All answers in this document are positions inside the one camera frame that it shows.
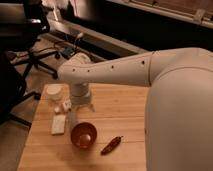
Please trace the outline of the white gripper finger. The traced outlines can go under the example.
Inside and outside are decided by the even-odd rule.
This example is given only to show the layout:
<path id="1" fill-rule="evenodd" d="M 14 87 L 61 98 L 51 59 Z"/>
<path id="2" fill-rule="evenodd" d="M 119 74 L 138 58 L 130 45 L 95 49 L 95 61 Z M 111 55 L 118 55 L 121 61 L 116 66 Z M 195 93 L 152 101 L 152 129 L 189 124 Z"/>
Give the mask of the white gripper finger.
<path id="1" fill-rule="evenodd" d="M 74 106 L 72 104 L 68 106 L 68 113 L 70 112 L 74 112 Z"/>
<path id="2" fill-rule="evenodd" d="M 95 108 L 92 103 L 87 104 L 87 107 L 90 109 L 90 111 L 95 112 Z"/>

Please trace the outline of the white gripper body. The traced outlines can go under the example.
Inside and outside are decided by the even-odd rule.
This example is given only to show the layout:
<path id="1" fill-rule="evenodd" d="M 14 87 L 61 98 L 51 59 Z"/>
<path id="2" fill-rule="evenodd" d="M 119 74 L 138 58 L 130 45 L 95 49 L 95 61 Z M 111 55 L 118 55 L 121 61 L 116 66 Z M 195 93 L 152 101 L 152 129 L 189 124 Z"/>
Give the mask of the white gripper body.
<path id="1" fill-rule="evenodd" d="M 84 105 L 91 102 L 91 91 L 87 83 L 71 84 L 70 99 L 73 105 Z"/>

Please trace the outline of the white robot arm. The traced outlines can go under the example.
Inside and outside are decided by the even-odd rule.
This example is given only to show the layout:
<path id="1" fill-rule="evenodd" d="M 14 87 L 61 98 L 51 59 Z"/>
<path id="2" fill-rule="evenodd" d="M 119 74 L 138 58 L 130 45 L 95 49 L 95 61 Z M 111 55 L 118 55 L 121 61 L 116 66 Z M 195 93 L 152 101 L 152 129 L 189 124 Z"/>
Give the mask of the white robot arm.
<path id="1" fill-rule="evenodd" d="M 99 63 L 78 53 L 58 74 L 74 99 L 90 83 L 147 87 L 147 171 L 213 171 L 213 52 L 178 48 Z"/>

